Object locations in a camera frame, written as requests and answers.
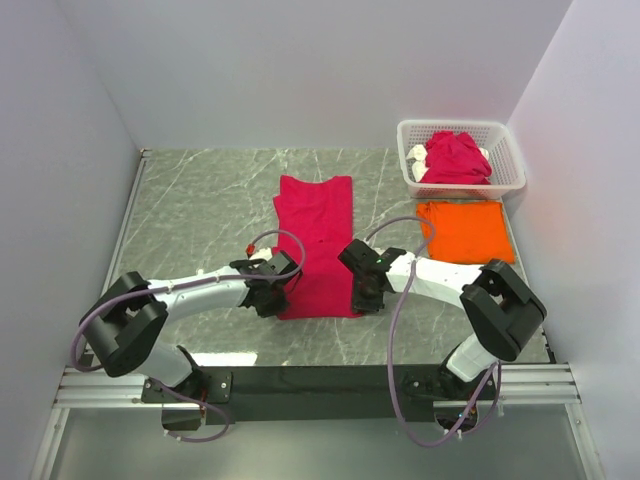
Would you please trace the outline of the pink t shirt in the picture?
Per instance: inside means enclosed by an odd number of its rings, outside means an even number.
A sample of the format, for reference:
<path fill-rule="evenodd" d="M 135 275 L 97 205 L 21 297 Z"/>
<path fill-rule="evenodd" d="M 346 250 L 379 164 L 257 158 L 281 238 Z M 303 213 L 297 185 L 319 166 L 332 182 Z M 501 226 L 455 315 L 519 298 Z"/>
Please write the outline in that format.
<path fill-rule="evenodd" d="M 283 175 L 273 205 L 279 228 L 296 236 L 279 236 L 277 248 L 297 262 L 300 249 L 306 252 L 302 275 L 287 294 L 289 306 L 278 318 L 355 318 L 353 275 L 338 259 L 353 240 L 352 178 L 309 183 Z"/>

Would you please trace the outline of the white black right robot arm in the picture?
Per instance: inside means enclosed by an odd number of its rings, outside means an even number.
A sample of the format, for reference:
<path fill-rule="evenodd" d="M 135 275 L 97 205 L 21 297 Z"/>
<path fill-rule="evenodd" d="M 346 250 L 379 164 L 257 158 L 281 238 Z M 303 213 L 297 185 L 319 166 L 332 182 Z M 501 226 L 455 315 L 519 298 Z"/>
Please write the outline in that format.
<path fill-rule="evenodd" d="M 379 253 L 361 240 L 352 241 L 338 260 L 353 275 L 351 306 L 358 314 L 376 313 L 386 293 L 404 291 L 465 312 L 472 334 L 425 382 L 449 399 L 464 397 L 496 361 L 515 361 L 547 316 L 539 298 L 502 260 L 453 264 L 393 247 Z"/>

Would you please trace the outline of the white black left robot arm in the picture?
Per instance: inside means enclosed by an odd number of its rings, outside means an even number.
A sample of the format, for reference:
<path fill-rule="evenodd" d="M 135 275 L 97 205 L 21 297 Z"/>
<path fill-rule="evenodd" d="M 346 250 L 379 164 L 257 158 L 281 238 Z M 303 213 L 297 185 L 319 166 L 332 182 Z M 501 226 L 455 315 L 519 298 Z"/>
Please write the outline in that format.
<path fill-rule="evenodd" d="M 164 327 L 214 309 L 243 307 L 262 318 L 276 316 L 288 306 L 286 285 L 300 272 L 284 251 L 174 280 L 145 280 L 129 272 L 82 319 L 82 335 L 108 376 L 138 372 L 186 402 L 199 392 L 198 366 L 186 349 L 159 339 Z"/>

